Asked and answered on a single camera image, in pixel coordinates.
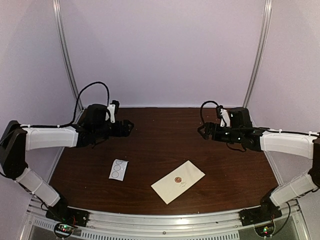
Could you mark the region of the sticker sheet with wax seal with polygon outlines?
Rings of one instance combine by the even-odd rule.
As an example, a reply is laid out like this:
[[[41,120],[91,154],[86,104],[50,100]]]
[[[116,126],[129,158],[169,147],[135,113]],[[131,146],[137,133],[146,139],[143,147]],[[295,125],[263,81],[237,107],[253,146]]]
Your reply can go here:
[[[125,178],[128,161],[115,159],[112,163],[109,179],[123,181]]]

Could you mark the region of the round brown wax seal sticker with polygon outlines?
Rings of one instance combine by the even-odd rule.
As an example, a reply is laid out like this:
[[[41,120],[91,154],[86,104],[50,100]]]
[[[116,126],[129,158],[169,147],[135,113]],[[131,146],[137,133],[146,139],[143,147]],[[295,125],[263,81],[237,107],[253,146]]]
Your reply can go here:
[[[176,183],[180,183],[182,181],[182,179],[180,177],[176,177],[174,180]]]

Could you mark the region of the cream paper envelope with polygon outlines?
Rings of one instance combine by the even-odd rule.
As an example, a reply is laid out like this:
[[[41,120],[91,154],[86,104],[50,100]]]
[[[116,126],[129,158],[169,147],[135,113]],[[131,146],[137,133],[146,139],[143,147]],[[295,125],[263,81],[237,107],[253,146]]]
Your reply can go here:
[[[151,185],[151,188],[165,202],[166,205],[174,201],[206,174],[196,167],[190,160]]]

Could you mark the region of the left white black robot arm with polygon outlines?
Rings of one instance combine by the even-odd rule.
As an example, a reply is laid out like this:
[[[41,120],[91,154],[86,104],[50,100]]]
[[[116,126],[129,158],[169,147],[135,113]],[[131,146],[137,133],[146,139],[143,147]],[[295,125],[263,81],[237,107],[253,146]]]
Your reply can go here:
[[[67,125],[25,125],[16,120],[8,123],[0,139],[2,175],[17,182],[39,198],[61,222],[72,218],[67,200],[35,173],[26,162],[26,152],[47,148],[83,148],[97,145],[109,137],[128,137],[134,123],[116,120],[119,103],[90,105],[78,123]]]

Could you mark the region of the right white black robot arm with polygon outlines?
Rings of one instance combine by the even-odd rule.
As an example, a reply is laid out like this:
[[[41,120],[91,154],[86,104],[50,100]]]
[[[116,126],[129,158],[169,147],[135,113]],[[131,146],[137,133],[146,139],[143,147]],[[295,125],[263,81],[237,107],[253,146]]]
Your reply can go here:
[[[310,170],[293,178],[290,182],[270,190],[260,201],[256,210],[259,220],[268,220],[282,204],[320,188],[320,135],[317,132],[294,132],[268,127],[254,127],[247,108],[229,110],[216,106],[219,123],[206,122],[197,132],[205,140],[240,144],[241,152],[279,152],[312,160]]]

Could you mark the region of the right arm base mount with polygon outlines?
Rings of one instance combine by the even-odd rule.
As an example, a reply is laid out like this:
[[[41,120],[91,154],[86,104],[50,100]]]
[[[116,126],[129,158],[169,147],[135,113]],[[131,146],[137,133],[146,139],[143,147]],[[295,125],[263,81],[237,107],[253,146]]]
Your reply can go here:
[[[254,225],[254,230],[259,237],[269,238],[275,233],[276,218],[280,218],[282,212],[268,197],[260,201],[260,206],[243,209],[239,212],[243,227]]]

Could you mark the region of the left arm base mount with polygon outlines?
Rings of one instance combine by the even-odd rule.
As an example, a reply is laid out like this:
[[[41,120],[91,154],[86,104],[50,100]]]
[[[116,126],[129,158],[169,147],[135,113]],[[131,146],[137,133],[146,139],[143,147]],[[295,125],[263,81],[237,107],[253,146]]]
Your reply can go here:
[[[53,233],[58,239],[66,239],[78,227],[87,226],[89,212],[69,207],[68,201],[65,199],[60,199],[54,206],[49,206],[45,202],[41,206],[45,207],[45,217],[57,222],[53,227]]]

